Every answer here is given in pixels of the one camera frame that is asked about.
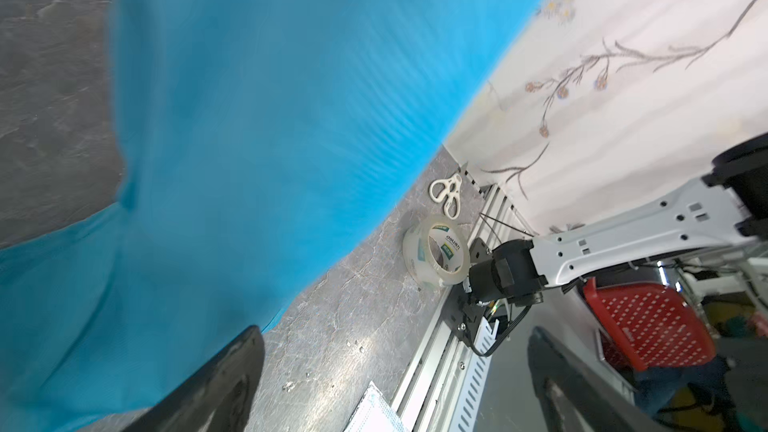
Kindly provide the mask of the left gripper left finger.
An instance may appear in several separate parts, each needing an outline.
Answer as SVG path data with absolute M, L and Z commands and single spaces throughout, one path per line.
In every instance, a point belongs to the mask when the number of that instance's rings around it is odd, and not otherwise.
M 250 326 L 127 431 L 243 431 L 262 376 L 265 345 Z

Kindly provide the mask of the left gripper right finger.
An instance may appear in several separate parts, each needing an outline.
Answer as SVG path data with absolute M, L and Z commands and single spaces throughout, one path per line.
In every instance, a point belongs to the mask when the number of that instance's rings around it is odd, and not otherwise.
M 527 347 L 535 395 L 549 431 L 664 431 L 542 327 Z

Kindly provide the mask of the teal t-shirt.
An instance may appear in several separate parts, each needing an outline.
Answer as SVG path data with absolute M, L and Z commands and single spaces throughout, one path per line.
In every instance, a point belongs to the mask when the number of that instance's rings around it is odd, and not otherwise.
M 1 427 L 155 405 L 396 206 L 541 0 L 113 0 L 116 202 L 1 253 Z

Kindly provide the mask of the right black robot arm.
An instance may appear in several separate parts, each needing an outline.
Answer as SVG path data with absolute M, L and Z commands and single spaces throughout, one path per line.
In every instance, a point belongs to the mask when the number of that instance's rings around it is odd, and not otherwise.
M 767 137 L 738 144 L 672 192 L 602 221 L 509 240 L 482 256 L 462 287 L 474 303 L 527 300 L 611 267 L 767 239 Z

